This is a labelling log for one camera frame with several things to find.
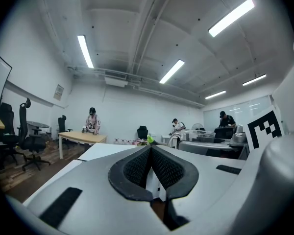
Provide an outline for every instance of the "ceiling light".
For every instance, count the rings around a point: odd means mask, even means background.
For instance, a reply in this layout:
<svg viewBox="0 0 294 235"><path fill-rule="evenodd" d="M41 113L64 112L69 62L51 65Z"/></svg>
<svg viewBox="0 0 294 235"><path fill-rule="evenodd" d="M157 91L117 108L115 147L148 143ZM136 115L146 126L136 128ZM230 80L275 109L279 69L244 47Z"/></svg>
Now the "ceiling light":
<svg viewBox="0 0 294 235"><path fill-rule="evenodd" d="M259 104L260 104L260 103L259 103ZM250 105L250 107L255 106L255 105L258 105L258 104L252 104L252 105Z"/></svg>
<svg viewBox="0 0 294 235"><path fill-rule="evenodd" d="M210 98L212 98L212 97L214 97L214 96L219 96L219 95L221 95L221 94L223 94L223 93L226 93L226 91L219 92L219 93L213 94L213 95L211 95L211 96L205 97L205 99L210 99Z"/></svg>
<svg viewBox="0 0 294 235"><path fill-rule="evenodd" d="M93 66L92 60L90 59L90 55L89 55L89 52L88 52L88 49L87 49L85 36L81 35L81 36L77 36L77 38L78 38L78 41L79 41L80 48L82 49L85 61L86 61L87 65L88 65L88 68L93 68L94 66Z"/></svg>
<svg viewBox="0 0 294 235"><path fill-rule="evenodd" d="M256 82L257 80L262 79L262 78L264 78L264 77L266 77L266 74L265 74L265 75L262 75L262 76L260 76L260 77L257 77L257 78L255 78L255 79L253 79L253 80L250 80L250 81L248 81L248 82L246 82L246 83L243 83L243 86L245 86L245 85L247 85L247 84L251 84L251 83L253 83L253 82Z"/></svg>
<svg viewBox="0 0 294 235"><path fill-rule="evenodd" d="M227 14L224 18L222 18L219 22L217 22L214 26L212 26L208 32L213 36L217 36L221 31L227 28L230 24L235 22L242 15L250 11L254 8L255 5L252 0L247 0L243 2L239 7L232 10L229 14Z"/></svg>
<svg viewBox="0 0 294 235"><path fill-rule="evenodd" d="M168 73L160 80L160 84L164 84L167 80L173 76L185 63L182 60L178 60L175 65L168 71Z"/></svg>

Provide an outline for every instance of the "white wall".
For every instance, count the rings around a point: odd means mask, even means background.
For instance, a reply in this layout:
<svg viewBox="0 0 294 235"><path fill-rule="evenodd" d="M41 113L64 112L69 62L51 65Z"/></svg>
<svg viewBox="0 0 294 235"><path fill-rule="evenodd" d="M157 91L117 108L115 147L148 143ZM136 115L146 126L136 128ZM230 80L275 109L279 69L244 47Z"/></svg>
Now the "white wall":
<svg viewBox="0 0 294 235"><path fill-rule="evenodd" d="M203 122L201 110L192 106L131 89L76 82L64 113L66 128L81 131L90 107L95 107L101 120L100 134L108 136L108 143L112 143L114 138L137 138L140 125L145 125L160 141L161 135L172 130L174 118L182 121L186 128Z"/></svg>
<svg viewBox="0 0 294 235"><path fill-rule="evenodd" d="M244 93L238 92L236 96L223 99L223 100L222 100L222 95L217 96L217 97L220 97L220 100L212 104L208 104L207 106L202 108L202 111L205 112L209 110L219 109L219 108L247 102L247 101L257 99L263 96L271 95L274 92L274 90L279 86L279 84L280 82L265 84L263 86L255 87Z"/></svg>
<svg viewBox="0 0 294 235"><path fill-rule="evenodd" d="M47 102L66 106L72 77L56 53L37 0L20 0L6 18L0 29L0 56L12 67L8 81ZM58 84L64 88L61 101L53 98Z"/></svg>

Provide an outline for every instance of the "black office chair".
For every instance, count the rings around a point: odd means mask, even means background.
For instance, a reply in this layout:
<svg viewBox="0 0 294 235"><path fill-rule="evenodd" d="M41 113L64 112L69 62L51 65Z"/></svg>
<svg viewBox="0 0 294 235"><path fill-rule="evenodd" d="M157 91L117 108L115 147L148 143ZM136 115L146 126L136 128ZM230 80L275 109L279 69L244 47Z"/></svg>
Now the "black office chair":
<svg viewBox="0 0 294 235"><path fill-rule="evenodd" d="M30 100L27 99L26 103L23 103L20 105L20 147L23 150L29 150L32 153L33 157L25 157L25 160L29 160L26 164L22 166L22 170L26 171L25 167L30 164L35 164L37 168L40 170L38 163L48 163L50 165L50 162L41 160L39 156L35 156L34 151L36 153L39 152L39 150L44 150L46 147L46 142L43 138L41 138L41 135L36 134L29 134L29 137L27 136L27 121L26 121L26 108L30 107Z"/></svg>
<svg viewBox="0 0 294 235"><path fill-rule="evenodd" d="M140 126L139 129L137 129L137 135L139 139L147 139L148 130L146 126Z"/></svg>
<svg viewBox="0 0 294 235"><path fill-rule="evenodd" d="M14 112L12 106L6 103L0 105L0 120L4 124L4 129L0 129L0 142L5 145L0 146L2 154L2 160L6 156L10 155L15 161L16 165L18 162L14 154L22 155L25 159L25 155L21 152L17 152L14 148L19 143L19 136L15 135L13 126Z"/></svg>
<svg viewBox="0 0 294 235"><path fill-rule="evenodd" d="M65 130L65 120L67 119L66 116L62 115L62 117L59 117L58 118L58 124L59 124L59 132L67 132ZM65 143L69 149L69 141L67 139L62 139L62 143Z"/></svg>

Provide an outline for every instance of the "white shirt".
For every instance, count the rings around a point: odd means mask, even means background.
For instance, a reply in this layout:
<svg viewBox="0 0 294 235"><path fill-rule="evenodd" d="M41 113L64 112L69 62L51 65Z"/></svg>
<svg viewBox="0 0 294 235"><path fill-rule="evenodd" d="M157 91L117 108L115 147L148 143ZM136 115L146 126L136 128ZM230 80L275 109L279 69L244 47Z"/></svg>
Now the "white shirt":
<svg viewBox="0 0 294 235"><path fill-rule="evenodd" d="M180 129L182 127L184 127L184 124L182 122L177 122L177 124L174 124L172 134L173 133L181 133L181 131L178 131L178 129Z"/></svg>

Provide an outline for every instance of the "black mesh pad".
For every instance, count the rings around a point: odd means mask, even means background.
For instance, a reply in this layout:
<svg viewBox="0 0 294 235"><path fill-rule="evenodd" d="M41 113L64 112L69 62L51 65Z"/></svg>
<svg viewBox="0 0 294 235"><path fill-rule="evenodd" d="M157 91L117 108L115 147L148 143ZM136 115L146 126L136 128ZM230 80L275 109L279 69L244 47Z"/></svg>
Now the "black mesh pad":
<svg viewBox="0 0 294 235"><path fill-rule="evenodd" d="M129 181L143 188L146 188L147 175L150 170L149 152L150 149L133 158L125 164L123 169L123 174Z"/></svg>
<svg viewBox="0 0 294 235"><path fill-rule="evenodd" d="M153 200L152 193L145 189L150 170L150 146L117 161L109 170L108 179L112 187L130 200Z"/></svg>
<svg viewBox="0 0 294 235"><path fill-rule="evenodd" d="M165 190L177 183L184 176L184 168L167 154L152 149L152 169Z"/></svg>
<svg viewBox="0 0 294 235"><path fill-rule="evenodd" d="M151 202L152 194L145 189L151 167L169 200L188 195L198 181L199 173L192 163L148 145L116 162L109 170L109 182L126 199Z"/></svg>

